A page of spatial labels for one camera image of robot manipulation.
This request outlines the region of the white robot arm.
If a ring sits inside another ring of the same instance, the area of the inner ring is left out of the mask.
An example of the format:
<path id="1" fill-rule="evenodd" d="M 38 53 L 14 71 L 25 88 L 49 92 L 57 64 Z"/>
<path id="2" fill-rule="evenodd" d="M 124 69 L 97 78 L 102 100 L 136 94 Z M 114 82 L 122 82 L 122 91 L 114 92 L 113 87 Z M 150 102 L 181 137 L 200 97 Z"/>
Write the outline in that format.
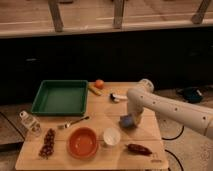
<path id="1" fill-rule="evenodd" d="M 148 79 L 127 91 L 127 111 L 139 124 L 145 108 L 158 112 L 213 140 L 213 109 L 162 97 L 153 93 Z"/>

